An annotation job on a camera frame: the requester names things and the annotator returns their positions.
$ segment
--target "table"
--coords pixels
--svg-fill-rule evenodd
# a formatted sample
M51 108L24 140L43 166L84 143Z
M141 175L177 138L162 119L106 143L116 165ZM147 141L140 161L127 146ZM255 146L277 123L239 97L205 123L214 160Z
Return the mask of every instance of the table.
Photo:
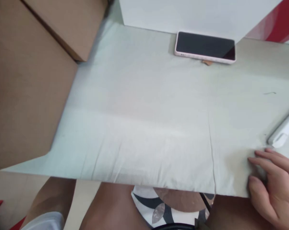
M243 39L206 66L175 38L125 27L116 1L50 152L5 170L246 197L247 157L289 113L289 45Z

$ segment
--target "skin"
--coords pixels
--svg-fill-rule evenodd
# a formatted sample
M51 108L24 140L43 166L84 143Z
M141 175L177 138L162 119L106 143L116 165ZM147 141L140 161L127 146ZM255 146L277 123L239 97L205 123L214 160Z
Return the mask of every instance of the skin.
M266 171L268 182L265 186L249 176L251 203L276 229L289 230L289 159L272 149L255 151L255 155L248 160Z

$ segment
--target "brown cardboard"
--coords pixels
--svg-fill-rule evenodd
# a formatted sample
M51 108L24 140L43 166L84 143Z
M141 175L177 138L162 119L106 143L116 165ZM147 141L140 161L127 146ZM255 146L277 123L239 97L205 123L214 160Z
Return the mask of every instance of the brown cardboard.
M23 1L74 60L88 60L107 0Z
M0 0L0 169L50 150L76 70L21 1Z

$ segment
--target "leg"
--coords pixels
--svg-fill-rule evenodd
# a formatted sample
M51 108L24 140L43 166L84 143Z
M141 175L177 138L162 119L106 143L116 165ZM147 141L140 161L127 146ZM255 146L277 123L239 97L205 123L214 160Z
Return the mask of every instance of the leg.
M133 202L131 196L133 187L133 185L101 183L80 230L149 230Z
M205 223L211 230L260 230L272 225L254 209L250 199L216 195Z
M50 177L35 197L21 228L36 217L51 211L60 212L66 221L75 184L76 180L73 179Z

